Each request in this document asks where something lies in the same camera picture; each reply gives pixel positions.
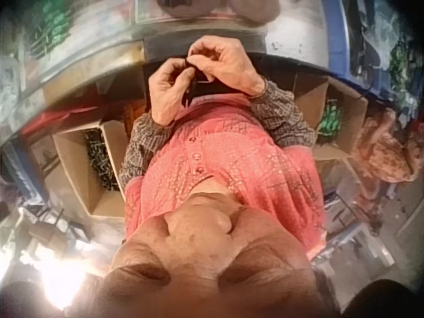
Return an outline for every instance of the hand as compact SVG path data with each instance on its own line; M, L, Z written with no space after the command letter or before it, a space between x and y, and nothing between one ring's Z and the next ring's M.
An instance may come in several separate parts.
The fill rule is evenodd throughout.
M148 79L152 118L161 126L168 126L183 107L184 92L195 74L194 68L185 67L186 61L182 58L170 58Z
M235 38L204 36L189 49L187 61L205 75L250 96L265 90L265 81L254 69L241 42Z

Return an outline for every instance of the plaid sleeve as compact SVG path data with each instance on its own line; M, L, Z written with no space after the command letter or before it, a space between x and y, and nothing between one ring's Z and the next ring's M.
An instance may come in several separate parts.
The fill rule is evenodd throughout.
M119 180L125 189L131 179L143 176L154 155L166 144L173 125L156 124L150 113L143 114L134 122L125 159L119 172Z
M272 81L265 82L264 93L250 98L255 117L279 147L312 147L317 139L316 132L303 120L293 93L283 91Z

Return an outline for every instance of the cardboard box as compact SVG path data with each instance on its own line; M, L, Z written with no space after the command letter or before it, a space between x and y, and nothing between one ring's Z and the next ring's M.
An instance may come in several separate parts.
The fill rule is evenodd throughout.
M309 126L316 129L321 122L327 97L341 103L341 129L334 143L315 145L314 159L343 160L353 151L364 124L368 101L350 86L329 76L298 73L293 88L296 105Z
M100 184L96 171L89 164L84 130L101 129L113 172L120 191L107 191ZM94 217L124 217L124 189L118 173L125 157L128 138L119 121L94 121L53 136L65 173L85 212Z

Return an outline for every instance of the pink shirt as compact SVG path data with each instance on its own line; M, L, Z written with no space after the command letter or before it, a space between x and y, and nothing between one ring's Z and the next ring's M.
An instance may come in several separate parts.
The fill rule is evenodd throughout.
M274 144L242 97L195 100L143 177L126 188L129 238L149 217L177 209L211 176L245 205L267 211L307 251L321 243L323 194L311 150Z

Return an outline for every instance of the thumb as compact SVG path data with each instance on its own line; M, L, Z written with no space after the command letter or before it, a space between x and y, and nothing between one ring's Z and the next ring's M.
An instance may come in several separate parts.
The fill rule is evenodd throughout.
M179 93L184 92L189 87L191 80L194 78L194 74L195 74L194 68L186 68L176 78L175 84L172 87L172 89Z
M215 73L217 71L217 68L221 65L218 61L212 61L210 58L204 56L204 55L192 55L187 58L187 61L190 64L193 64L195 67L197 67L199 70L201 70L205 74L211 74L212 76L215 76Z

